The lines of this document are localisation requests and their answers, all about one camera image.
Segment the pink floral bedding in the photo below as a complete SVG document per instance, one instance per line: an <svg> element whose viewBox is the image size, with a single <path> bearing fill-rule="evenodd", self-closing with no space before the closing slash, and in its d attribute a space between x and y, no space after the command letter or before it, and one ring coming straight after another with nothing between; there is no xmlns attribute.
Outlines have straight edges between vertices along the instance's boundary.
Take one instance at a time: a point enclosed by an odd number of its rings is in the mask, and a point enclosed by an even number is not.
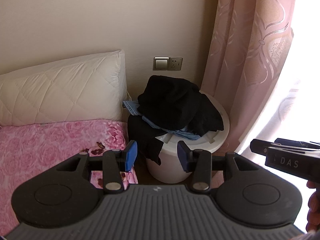
<svg viewBox="0 0 320 240"><path fill-rule="evenodd" d="M59 122L0 128L0 235L18 221L11 207L15 188L67 158L86 151L90 156L124 149L125 124L107 120ZM138 183L134 169L121 174L124 187ZM102 172L92 172L91 183L101 187Z"/></svg>

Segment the power outlet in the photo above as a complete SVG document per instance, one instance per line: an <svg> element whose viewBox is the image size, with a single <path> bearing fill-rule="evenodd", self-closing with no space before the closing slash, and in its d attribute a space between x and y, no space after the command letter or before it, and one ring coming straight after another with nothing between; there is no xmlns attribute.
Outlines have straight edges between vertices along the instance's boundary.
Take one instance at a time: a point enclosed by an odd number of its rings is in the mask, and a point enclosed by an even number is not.
<svg viewBox="0 0 320 240"><path fill-rule="evenodd" d="M182 57L169 57L168 70L181 70Z"/></svg>

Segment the finger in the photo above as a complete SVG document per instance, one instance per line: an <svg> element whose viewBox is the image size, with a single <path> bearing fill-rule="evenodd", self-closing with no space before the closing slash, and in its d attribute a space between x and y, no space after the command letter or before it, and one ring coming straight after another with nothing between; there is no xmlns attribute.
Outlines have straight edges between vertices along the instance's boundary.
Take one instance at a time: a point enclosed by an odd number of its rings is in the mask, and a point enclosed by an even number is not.
<svg viewBox="0 0 320 240"><path fill-rule="evenodd" d="M320 224L320 213L312 213L311 210L309 210L307 220L310 224L318 226Z"/></svg>
<svg viewBox="0 0 320 240"><path fill-rule="evenodd" d="M308 188L316 188L316 184L315 184L314 182L308 180L308 182L307 182L307 187L308 187Z"/></svg>
<svg viewBox="0 0 320 240"><path fill-rule="evenodd" d="M310 223L308 223L307 226L306 226L306 231L307 232L310 232L311 230L317 231L317 229L318 229L318 226L312 225Z"/></svg>
<svg viewBox="0 0 320 240"><path fill-rule="evenodd" d="M311 209L312 213L315 213L319 209L319 199L316 196L316 192L314 192L308 201L308 207Z"/></svg>

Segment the gray ribbed surface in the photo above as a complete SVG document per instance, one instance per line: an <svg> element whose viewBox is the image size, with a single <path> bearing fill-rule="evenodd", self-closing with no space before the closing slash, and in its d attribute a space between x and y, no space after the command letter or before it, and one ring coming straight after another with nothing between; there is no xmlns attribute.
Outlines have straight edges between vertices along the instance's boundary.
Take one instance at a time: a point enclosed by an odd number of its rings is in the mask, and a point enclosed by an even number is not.
<svg viewBox="0 0 320 240"><path fill-rule="evenodd" d="M107 195L98 210L79 223L58 229L21 224L6 238L288 240L298 234L293 225L273 230L238 225L220 214L208 196L188 192L184 185L131 185L120 195Z"/></svg>

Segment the white quilted pillow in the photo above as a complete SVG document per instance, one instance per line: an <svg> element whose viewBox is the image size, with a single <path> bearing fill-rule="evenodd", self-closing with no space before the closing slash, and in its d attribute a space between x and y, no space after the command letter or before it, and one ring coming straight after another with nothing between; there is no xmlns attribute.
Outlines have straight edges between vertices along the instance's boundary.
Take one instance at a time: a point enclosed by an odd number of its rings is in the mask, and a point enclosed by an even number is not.
<svg viewBox="0 0 320 240"><path fill-rule="evenodd" d="M0 75L0 125L122 120L124 51L92 54Z"/></svg>

